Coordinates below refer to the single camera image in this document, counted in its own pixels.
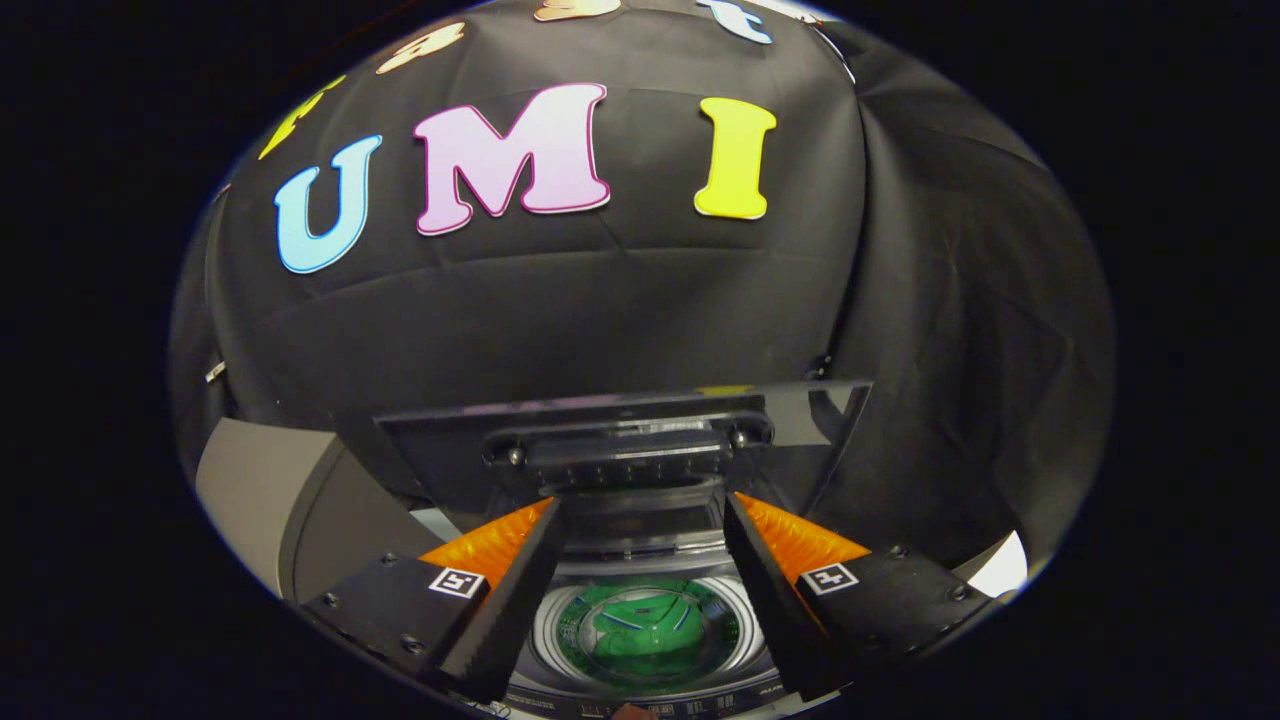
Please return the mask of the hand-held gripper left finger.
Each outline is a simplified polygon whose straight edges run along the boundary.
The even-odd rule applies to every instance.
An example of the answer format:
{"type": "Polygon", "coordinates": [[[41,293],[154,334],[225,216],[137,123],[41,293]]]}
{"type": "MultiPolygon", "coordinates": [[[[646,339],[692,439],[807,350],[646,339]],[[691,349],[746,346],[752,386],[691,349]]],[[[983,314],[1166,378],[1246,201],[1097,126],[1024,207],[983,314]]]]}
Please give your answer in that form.
{"type": "Polygon", "coordinates": [[[430,552],[387,550],[300,606],[317,629],[431,693],[502,700],[563,548],[544,498],[430,552]]]}

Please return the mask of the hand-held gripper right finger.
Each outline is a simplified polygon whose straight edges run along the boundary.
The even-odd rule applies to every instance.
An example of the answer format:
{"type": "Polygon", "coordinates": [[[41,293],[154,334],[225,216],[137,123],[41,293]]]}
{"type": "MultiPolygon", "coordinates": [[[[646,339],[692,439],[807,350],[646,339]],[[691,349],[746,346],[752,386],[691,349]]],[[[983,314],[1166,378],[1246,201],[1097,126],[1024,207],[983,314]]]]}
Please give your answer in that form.
{"type": "Polygon", "coordinates": [[[740,492],[723,533],[783,688],[808,701],[905,673],[998,609],[913,547],[872,550],[740,492]]]}

